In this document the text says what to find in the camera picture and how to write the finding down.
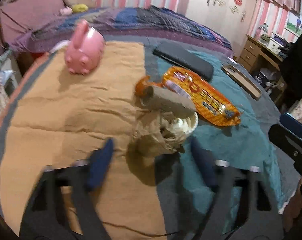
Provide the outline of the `yellow plush toy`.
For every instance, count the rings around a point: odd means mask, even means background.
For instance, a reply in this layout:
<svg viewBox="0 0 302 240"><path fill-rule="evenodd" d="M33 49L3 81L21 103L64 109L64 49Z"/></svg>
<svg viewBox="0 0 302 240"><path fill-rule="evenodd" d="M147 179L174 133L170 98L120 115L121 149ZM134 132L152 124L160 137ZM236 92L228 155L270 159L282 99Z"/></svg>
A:
<svg viewBox="0 0 302 240"><path fill-rule="evenodd" d="M73 14L86 12L89 10L89 7L86 4L74 4L71 6Z"/></svg>

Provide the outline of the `black hanging coat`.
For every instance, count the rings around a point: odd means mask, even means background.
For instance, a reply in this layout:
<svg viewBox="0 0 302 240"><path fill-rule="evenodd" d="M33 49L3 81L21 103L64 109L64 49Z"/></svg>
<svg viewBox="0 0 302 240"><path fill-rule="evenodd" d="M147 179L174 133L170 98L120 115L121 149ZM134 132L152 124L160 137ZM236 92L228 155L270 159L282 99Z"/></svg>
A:
<svg viewBox="0 0 302 240"><path fill-rule="evenodd" d="M289 109L302 98L302 35L292 45L279 68L287 85L282 103Z"/></svg>

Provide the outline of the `bed with purple sheet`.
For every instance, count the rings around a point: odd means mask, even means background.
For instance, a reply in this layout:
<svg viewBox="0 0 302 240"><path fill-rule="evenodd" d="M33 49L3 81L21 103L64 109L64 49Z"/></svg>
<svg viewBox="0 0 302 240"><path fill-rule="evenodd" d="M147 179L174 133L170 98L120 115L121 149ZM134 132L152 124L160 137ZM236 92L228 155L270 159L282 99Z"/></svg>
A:
<svg viewBox="0 0 302 240"><path fill-rule="evenodd" d="M33 32L41 29L49 22L65 18L60 16L59 10L67 7L63 0L17 0L0 7L0 25L4 42L16 52L40 53L49 50L55 43L67 40L73 31L54 33L48 37L35 38ZM226 56L233 56L233 50L227 49L215 42L203 41L198 38L172 33L169 31L143 29L124 31L100 31L103 35L130 35L159 37L172 41L192 44Z"/></svg>

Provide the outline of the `tan phone case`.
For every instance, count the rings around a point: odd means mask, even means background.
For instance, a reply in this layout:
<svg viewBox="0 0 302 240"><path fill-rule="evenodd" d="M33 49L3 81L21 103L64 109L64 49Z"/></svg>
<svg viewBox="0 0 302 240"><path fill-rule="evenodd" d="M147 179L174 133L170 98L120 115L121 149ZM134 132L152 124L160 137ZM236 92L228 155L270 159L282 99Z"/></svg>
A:
<svg viewBox="0 0 302 240"><path fill-rule="evenodd" d="M240 85L254 100L258 101L261 97L261 90L258 86L245 76L240 70L233 65L224 65L221 67L222 71L228 75L235 83Z"/></svg>

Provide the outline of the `orange snack wrapper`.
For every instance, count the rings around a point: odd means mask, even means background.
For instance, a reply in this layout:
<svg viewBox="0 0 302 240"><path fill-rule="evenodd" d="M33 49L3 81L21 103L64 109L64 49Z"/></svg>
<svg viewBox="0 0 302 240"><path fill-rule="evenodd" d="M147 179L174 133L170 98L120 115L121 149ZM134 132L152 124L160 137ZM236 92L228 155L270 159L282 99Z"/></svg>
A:
<svg viewBox="0 0 302 240"><path fill-rule="evenodd" d="M163 74L162 84L191 99L197 113L213 125L226 127L241 123L241 113L231 101L191 70L172 66Z"/></svg>

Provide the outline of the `wooden desk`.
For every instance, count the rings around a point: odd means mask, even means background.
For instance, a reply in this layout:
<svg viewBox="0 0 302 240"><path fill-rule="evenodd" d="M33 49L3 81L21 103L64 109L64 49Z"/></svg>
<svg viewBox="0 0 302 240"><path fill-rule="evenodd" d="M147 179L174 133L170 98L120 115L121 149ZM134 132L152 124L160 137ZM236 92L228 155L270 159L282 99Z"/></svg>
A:
<svg viewBox="0 0 302 240"><path fill-rule="evenodd" d="M237 59L237 62L264 87L276 105L282 100L286 89L279 68L282 61L267 46L249 35L246 36L244 47Z"/></svg>

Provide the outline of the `white paper cup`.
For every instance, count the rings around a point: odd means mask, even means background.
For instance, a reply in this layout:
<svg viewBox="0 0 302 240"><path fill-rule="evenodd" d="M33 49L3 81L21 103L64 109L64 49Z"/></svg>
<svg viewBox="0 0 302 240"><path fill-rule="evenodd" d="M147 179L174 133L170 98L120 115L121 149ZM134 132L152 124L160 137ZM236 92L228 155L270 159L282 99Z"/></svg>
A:
<svg viewBox="0 0 302 240"><path fill-rule="evenodd" d="M186 138L189 137L197 128L199 118L197 112L187 118L173 118L169 122L168 130L170 132L184 132Z"/></svg>

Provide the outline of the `white wardrobe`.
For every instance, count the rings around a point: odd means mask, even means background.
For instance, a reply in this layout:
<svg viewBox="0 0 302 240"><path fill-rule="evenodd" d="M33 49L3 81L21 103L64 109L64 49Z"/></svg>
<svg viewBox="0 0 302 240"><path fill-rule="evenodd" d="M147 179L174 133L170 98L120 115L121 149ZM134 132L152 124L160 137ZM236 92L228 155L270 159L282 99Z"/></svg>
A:
<svg viewBox="0 0 302 240"><path fill-rule="evenodd" d="M226 38L234 56L244 48L257 0L189 0L186 17Z"/></svg>

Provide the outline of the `brown paper wad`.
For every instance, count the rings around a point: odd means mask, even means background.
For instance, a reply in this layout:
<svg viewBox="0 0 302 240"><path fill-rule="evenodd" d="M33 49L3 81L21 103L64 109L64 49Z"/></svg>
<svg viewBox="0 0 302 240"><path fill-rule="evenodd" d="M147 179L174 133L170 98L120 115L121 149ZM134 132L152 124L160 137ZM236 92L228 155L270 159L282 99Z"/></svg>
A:
<svg viewBox="0 0 302 240"><path fill-rule="evenodd" d="M186 140L186 133L174 127L173 113L151 111L136 121L131 144L144 157L157 157L175 153Z"/></svg>

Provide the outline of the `striped plaid quilt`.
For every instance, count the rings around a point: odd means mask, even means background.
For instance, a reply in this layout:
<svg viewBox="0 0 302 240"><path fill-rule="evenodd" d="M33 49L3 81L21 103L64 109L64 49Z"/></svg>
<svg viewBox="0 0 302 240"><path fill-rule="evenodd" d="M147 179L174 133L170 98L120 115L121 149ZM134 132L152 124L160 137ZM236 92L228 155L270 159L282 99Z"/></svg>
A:
<svg viewBox="0 0 302 240"><path fill-rule="evenodd" d="M215 42L227 49L232 48L231 43L214 30L170 9L159 8L154 5L146 9L135 7L91 9L87 12L72 14L51 21L41 29L34 31L33 36L43 38L54 33L67 33L73 31L75 25L81 20L86 20L90 26L98 31L156 29Z"/></svg>

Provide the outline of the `cardboard toilet roll tube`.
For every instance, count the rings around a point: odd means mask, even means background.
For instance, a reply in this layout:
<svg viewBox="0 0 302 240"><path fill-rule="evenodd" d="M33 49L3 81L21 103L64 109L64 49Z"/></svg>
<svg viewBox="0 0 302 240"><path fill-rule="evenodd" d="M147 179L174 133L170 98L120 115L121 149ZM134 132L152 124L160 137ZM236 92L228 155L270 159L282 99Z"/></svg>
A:
<svg viewBox="0 0 302 240"><path fill-rule="evenodd" d="M154 85L144 89L141 103L149 110L172 112L177 118L189 118L196 112L191 99Z"/></svg>

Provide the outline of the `black wallet case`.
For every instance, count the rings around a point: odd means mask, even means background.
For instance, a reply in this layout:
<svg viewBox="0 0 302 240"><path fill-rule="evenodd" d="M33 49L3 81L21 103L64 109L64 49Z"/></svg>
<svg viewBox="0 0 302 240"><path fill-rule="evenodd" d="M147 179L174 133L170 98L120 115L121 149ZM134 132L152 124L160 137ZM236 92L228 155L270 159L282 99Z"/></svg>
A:
<svg viewBox="0 0 302 240"><path fill-rule="evenodd" d="M162 42L154 48L153 54L171 62L175 66L195 72L207 82L212 79L213 65L177 44Z"/></svg>

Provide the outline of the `pink piggy bank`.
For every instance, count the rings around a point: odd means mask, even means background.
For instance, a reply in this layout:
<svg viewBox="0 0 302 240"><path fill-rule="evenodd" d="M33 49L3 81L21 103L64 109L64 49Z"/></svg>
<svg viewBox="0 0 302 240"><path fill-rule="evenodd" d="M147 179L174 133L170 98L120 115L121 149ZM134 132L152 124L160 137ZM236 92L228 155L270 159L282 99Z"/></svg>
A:
<svg viewBox="0 0 302 240"><path fill-rule="evenodd" d="M64 60L71 74L88 75L99 65L105 48L103 35L81 20L71 37Z"/></svg>

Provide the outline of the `framed wedding photo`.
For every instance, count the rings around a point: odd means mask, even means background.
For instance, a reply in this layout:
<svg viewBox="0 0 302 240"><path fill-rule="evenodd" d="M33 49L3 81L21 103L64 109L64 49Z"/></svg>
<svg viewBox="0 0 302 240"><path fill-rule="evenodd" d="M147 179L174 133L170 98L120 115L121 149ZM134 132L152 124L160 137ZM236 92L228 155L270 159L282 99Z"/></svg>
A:
<svg viewBox="0 0 302 240"><path fill-rule="evenodd" d="M295 35L300 36L302 34L302 16L297 16L289 12L286 29L289 29L289 31L293 32Z"/></svg>

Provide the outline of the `pink plush toy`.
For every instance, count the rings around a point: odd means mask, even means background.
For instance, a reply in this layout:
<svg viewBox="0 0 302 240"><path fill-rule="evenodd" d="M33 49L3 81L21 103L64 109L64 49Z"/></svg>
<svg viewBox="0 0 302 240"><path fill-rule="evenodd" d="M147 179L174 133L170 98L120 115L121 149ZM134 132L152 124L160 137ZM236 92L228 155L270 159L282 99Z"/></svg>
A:
<svg viewBox="0 0 302 240"><path fill-rule="evenodd" d="M63 9L59 10L60 16L69 16L73 13L73 10L70 7L64 7Z"/></svg>

